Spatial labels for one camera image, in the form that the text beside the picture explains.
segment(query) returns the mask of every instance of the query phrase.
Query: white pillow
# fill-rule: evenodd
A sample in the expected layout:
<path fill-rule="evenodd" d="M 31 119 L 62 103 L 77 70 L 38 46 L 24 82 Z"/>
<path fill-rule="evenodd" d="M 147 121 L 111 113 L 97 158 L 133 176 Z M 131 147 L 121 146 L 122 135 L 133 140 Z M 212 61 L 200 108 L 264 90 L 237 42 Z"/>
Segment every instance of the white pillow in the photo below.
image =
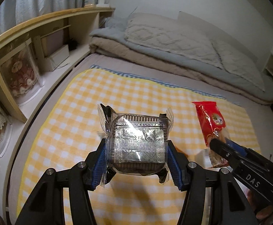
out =
<path fill-rule="evenodd" d="M 255 63 L 248 56 L 221 40 L 213 40 L 212 44 L 218 52 L 224 69 L 251 82 L 265 91 L 264 81 Z"/>

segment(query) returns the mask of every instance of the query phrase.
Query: plastic bag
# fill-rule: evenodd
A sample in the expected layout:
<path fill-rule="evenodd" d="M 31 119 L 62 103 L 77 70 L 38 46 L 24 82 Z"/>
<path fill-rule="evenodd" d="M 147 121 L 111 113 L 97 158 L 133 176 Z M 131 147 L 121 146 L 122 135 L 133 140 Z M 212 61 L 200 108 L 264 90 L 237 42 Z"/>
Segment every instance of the plastic bag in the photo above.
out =
<path fill-rule="evenodd" d="M 173 126 L 170 108 L 154 117 L 116 113 L 110 106 L 99 104 L 98 114 L 106 133 L 107 169 L 142 176 L 162 171 L 167 176 L 168 136 Z"/>
<path fill-rule="evenodd" d="M 226 138 L 230 139 L 224 118 L 214 101 L 192 102 L 196 106 L 196 112 L 204 136 L 205 145 L 210 146 L 212 139 L 219 139 L 226 143 Z M 227 160 L 209 149 L 209 157 L 213 167 L 228 166 Z"/>

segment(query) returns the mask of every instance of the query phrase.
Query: red snack package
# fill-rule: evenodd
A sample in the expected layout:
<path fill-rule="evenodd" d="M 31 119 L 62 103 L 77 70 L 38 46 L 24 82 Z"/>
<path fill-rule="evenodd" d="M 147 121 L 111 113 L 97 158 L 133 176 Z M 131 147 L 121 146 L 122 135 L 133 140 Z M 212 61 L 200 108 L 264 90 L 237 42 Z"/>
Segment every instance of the red snack package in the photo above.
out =
<path fill-rule="evenodd" d="M 229 138 L 229 133 L 224 118 L 217 107 L 217 103 L 214 101 L 199 101 L 192 103 L 196 106 L 196 112 L 205 145 L 209 147 L 210 141 L 215 138 L 226 143 L 225 138 Z M 227 161 L 211 149 L 209 151 L 209 157 L 213 167 L 228 166 Z"/>

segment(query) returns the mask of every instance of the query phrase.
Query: mattress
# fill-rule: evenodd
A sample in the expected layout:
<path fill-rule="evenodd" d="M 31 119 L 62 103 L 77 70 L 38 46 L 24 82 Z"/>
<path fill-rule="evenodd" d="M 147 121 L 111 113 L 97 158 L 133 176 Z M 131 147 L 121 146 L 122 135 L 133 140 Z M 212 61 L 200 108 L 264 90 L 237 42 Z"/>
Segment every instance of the mattress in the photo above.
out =
<path fill-rule="evenodd" d="M 153 78 L 163 82 L 187 87 L 189 89 L 196 89 L 214 95 L 222 95 L 227 100 L 233 103 L 237 103 L 238 105 L 246 109 L 251 119 L 256 137 L 260 145 L 261 153 L 267 158 L 272 155 L 271 160 L 273 161 L 273 113 L 269 106 L 259 105 L 241 95 L 221 90 L 204 82 L 142 67 L 140 65 L 136 65 L 121 59 L 110 58 L 99 54 L 92 54 L 89 57 L 85 58 L 77 67 L 75 67 L 73 71 L 71 71 L 71 73 L 63 80 L 63 82 L 51 95 L 47 103 L 44 105 L 44 107 L 41 109 L 40 113 L 36 117 L 29 132 L 27 133 L 27 136 L 23 141 L 23 144 L 15 159 L 10 177 L 8 206 L 9 216 L 12 224 L 14 224 L 16 221 L 17 197 L 19 193 L 23 168 L 38 130 L 46 120 L 54 105 L 57 103 L 58 99 L 66 89 L 69 82 L 71 82 L 71 80 L 77 74 L 90 68 L 90 66 L 93 64 L 111 70 L 116 70 L 124 73 L 133 73 L 143 77 Z"/>

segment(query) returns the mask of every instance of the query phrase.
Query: blue gripper pad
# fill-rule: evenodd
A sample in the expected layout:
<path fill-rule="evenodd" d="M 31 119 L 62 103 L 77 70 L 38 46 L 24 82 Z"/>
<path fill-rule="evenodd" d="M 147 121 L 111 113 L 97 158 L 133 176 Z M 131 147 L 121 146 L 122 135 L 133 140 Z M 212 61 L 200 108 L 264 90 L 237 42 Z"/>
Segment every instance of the blue gripper pad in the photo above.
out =
<path fill-rule="evenodd" d="M 103 172 L 106 170 L 106 158 L 105 158 L 105 146 L 102 148 L 102 151 L 98 157 L 98 160 L 93 169 L 93 179 L 91 186 L 93 189 L 100 184 Z"/>
<path fill-rule="evenodd" d="M 246 157 L 247 156 L 247 152 L 241 147 L 239 146 L 237 143 L 233 142 L 230 139 L 225 138 L 226 143 L 233 148 L 235 151 L 237 151 L 242 157 Z"/>
<path fill-rule="evenodd" d="M 173 183 L 175 186 L 178 187 L 178 190 L 181 190 L 183 183 L 181 180 L 181 170 L 174 158 L 174 155 L 170 149 L 170 147 L 168 147 L 168 167 L 173 179 Z"/>

